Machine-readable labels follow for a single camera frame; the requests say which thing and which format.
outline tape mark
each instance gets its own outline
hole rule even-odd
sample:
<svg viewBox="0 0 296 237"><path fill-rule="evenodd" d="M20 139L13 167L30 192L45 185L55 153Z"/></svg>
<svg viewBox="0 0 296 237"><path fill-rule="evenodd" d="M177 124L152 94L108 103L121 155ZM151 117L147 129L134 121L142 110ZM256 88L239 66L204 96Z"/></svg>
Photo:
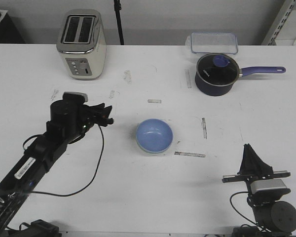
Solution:
<svg viewBox="0 0 296 237"><path fill-rule="evenodd" d="M199 154L199 153L189 153L189 152L174 152L175 155L178 156L189 156L189 157L206 157L205 154Z"/></svg>
<svg viewBox="0 0 296 237"><path fill-rule="evenodd" d="M59 93L59 90L56 90L56 89L55 89L50 99L53 101L53 100L56 98L56 95L57 95L58 93Z"/></svg>
<svg viewBox="0 0 296 237"><path fill-rule="evenodd" d="M241 135L241 141L243 141L241 127L239 127L239 130L240 130L240 135Z"/></svg>
<svg viewBox="0 0 296 237"><path fill-rule="evenodd" d="M206 128L205 118L202 118L202 127L203 127L204 138L207 139L207 128Z"/></svg>
<svg viewBox="0 0 296 237"><path fill-rule="evenodd" d="M109 98L110 99L113 99L114 96L115 96L115 91L114 90L111 90Z"/></svg>
<svg viewBox="0 0 296 237"><path fill-rule="evenodd" d="M191 77L189 75L189 70L188 69L185 70L185 78L186 78L187 87L192 88L192 86L191 86Z"/></svg>
<svg viewBox="0 0 296 237"><path fill-rule="evenodd" d="M156 72L157 72L157 67L155 66L155 65L153 65L153 64L151 64L151 66L153 66L154 67L154 69L156 70Z"/></svg>
<svg viewBox="0 0 296 237"><path fill-rule="evenodd" d="M148 99L148 103L161 104L161 100Z"/></svg>
<svg viewBox="0 0 296 237"><path fill-rule="evenodd" d="M128 84L132 83L132 76L130 75L130 70L124 72L124 81L126 81Z"/></svg>

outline toaster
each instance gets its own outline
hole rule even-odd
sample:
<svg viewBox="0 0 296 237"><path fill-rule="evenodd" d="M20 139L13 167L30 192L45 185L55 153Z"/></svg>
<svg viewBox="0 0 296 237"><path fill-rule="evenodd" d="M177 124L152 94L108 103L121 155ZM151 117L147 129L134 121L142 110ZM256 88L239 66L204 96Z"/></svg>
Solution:
<svg viewBox="0 0 296 237"><path fill-rule="evenodd" d="M97 78L102 73L107 50L100 13L92 9L67 12L56 47L71 77Z"/></svg>

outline blue lid knob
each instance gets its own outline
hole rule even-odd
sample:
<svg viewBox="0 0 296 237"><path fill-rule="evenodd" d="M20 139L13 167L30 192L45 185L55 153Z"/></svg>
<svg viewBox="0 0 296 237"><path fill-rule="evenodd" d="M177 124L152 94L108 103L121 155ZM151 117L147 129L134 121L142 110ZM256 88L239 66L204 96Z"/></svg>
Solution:
<svg viewBox="0 0 296 237"><path fill-rule="evenodd" d="M216 55L213 58L213 63L216 67L224 68L230 63L229 59L223 55Z"/></svg>

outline dark blue saucepan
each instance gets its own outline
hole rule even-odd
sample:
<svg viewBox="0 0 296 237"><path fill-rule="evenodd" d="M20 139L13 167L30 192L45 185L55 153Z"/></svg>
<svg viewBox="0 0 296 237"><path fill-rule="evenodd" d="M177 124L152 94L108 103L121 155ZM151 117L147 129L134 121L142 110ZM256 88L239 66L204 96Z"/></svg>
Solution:
<svg viewBox="0 0 296 237"><path fill-rule="evenodd" d="M235 60L221 53L210 53L197 62L195 82L205 94L220 96L229 92L239 77L253 73L284 73L284 67L239 68Z"/></svg>

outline black pole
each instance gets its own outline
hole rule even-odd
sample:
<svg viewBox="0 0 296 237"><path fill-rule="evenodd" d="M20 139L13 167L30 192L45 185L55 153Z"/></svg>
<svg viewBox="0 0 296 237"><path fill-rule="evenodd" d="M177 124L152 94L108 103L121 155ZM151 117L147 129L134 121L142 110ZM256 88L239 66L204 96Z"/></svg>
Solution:
<svg viewBox="0 0 296 237"><path fill-rule="evenodd" d="M117 29L118 29L118 34L119 34L119 41L120 41L120 45L124 45L122 22L120 20L120 14L119 14L120 10L122 10L120 0L114 0L114 11L115 11L115 15L116 15Z"/></svg>

